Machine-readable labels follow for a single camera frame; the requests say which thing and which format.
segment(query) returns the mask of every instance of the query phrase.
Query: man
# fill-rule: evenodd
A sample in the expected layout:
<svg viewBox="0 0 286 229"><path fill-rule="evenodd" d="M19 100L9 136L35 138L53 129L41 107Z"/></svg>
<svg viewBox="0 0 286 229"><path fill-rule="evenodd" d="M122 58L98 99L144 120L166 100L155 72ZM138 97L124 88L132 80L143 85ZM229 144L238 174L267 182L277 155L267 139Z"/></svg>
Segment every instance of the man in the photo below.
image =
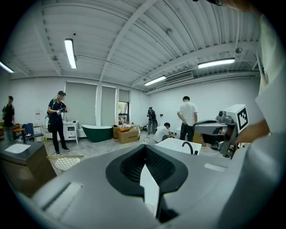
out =
<svg viewBox="0 0 286 229"><path fill-rule="evenodd" d="M152 109L152 107L149 107L147 117L149 117L147 132L148 134L150 134L151 124L152 124L152 133L155 134L155 128L157 127L155 126L156 114L155 111Z"/></svg>
<svg viewBox="0 0 286 229"><path fill-rule="evenodd" d="M13 97L9 96L8 104L5 105L4 108L2 109L4 126L6 135L8 137L8 141L12 141L14 139L12 129L15 124L15 110L12 103L13 103Z"/></svg>
<svg viewBox="0 0 286 229"><path fill-rule="evenodd" d="M165 123L163 126L157 127L157 132L154 135L154 141L156 143L164 141L167 138L172 138L172 135L169 135L170 126L170 123Z"/></svg>
<svg viewBox="0 0 286 229"><path fill-rule="evenodd" d="M58 96L56 99L52 99L48 106L48 113L50 114L50 125L51 131L53 135L53 144L55 147L56 154L59 156L61 155L59 152L59 143L57 139L57 132L59 132L59 137L61 139L62 148L65 151L70 151L69 148L66 146L66 142L63 136L63 119L61 116L61 112L68 112L69 109L67 106L61 102L63 97L66 94L63 91L59 91Z"/></svg>
<svg viewBox="0 0 286 229"><path fill-rule="evenodd" d="M261 109L264 119L259 121L254 125L249 125L242 131L234 144L238 143L251 143L254 140L263 137L271 132L283 132L285 131L283 123L285 122L283 115L281 120L276 121L276 123L271 122L271 114L269 110L286 110L285 103L277 99L273 99L273 102L266 103L266 99L270 98L281 98L284 92L282 87L285 86L283 77L286 72L286 54L285 49L281 43L280 38L276 34L275 29L272 27L265 15L263 15L250 1L248 0L207 0L213 4L225 5L232 9L250 12L254 14L259 20L261 25L261 36L259 41L259 57L262 59L262 65L264 67L264 72L262 66L261 71L261 82L259 96L256 98L256 102ZM276 82L274 86L269 87L270 84Z"/></svg>
<svg viewBox="0 0 286 229"><path fill-rule="evenodd" d="M185 140L188 133L188 141L193 141L193 124L198 121L198 110L194 103L189 101L189 97L183 97L183 104L180 105L180 111L177 112L182 120L180 140Z"/></svg>

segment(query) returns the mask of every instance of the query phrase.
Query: white cabinet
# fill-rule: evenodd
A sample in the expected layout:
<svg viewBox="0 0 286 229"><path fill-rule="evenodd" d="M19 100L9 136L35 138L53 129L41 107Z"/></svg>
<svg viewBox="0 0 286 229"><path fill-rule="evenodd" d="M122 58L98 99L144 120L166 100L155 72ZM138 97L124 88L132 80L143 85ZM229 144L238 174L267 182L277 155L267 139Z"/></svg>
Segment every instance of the white cabinet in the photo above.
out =
<svg viewBox="0 0 286 229"><path fill-rule="evenodd" d="M78 121L74 122L63 122L63 136L66 141L69 140L76 140L76 143L78 144L79 142L79 134L78 134Z"/></svg>

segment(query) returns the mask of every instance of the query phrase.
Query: white shirt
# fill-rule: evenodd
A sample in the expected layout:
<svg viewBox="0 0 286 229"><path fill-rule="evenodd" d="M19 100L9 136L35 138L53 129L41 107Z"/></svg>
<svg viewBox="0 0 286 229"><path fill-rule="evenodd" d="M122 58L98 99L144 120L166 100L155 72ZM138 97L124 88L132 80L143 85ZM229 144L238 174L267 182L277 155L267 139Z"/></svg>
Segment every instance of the white shirt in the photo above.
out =
<svg viewBox="0 0 286 229"><path fill-rule="evenodd" d="M169 130L165 126L157 127L157 132L154 135L154 141L161 142L164 135L169 135Z"/></svg>
<svg viewBox="0 0 286 229"><path fill-rule="evenodd" d="M286 53L275 29L265 15L260 18L261 53L265 77L261 76L255 99L271 133L286 132Z"/></svg>
<svg viewBox="0 0 286 229"><path fill-rule="evenodd" d="M260 17L260 26L261 35L258 50L265 75L261 74L259 94L282 73L286 66L284 46L265 15Z"/></svg>
<svg viewBox="0 0 286 229"><path fill-rule="evenodd" d="M192 127L194 124L194 113L198 112L197 106L192 102L184 102L180 105L179 112L186 120L188 126Z"/></svg>

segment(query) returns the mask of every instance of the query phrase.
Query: floor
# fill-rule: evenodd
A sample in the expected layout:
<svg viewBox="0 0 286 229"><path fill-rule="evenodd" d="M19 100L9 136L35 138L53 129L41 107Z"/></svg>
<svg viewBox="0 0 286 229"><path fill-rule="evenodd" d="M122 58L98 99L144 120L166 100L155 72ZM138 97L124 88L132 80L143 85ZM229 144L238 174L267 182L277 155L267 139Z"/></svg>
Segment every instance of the floor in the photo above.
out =
<svg viewBox="0 0 286 229"><path fill-rule="evenodd" d="M154 135L150 134L147 135L146 132L142 132L139 141L127 143L127 144L120 144L118 140L111 141L102 141L93 143L90 142L88 139L80 139L79 143L76 144L75 141L66 141L67 147L70 149L69 152L64 151L61 148L61 144L59 142L60 153L62 155L83 155L84 157L82 160L88 159L90 157L99 156L105 153L113 152L118 149L130 147L130 146L138 146L140 144L152 144L154 142L153 139ZM53 142L50 140L45 142L45 147L48 155L55 155L55 149ZM200 156L207 156L207 157L223 157L218 151L213 150L209 144L206 147L202 147L200 151Z"/></svg>

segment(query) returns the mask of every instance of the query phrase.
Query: green bathtub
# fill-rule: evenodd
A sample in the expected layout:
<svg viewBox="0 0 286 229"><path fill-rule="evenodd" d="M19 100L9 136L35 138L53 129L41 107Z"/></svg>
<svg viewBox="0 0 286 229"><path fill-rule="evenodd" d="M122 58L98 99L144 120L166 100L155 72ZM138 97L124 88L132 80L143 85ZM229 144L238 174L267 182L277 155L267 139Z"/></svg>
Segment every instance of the green bathtub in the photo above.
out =
<svg viewBox="0 0 286 229"><path fill-rule="evenodd" d="M91 142L106 141L112 138L112 127L81 125Z"/></svg>

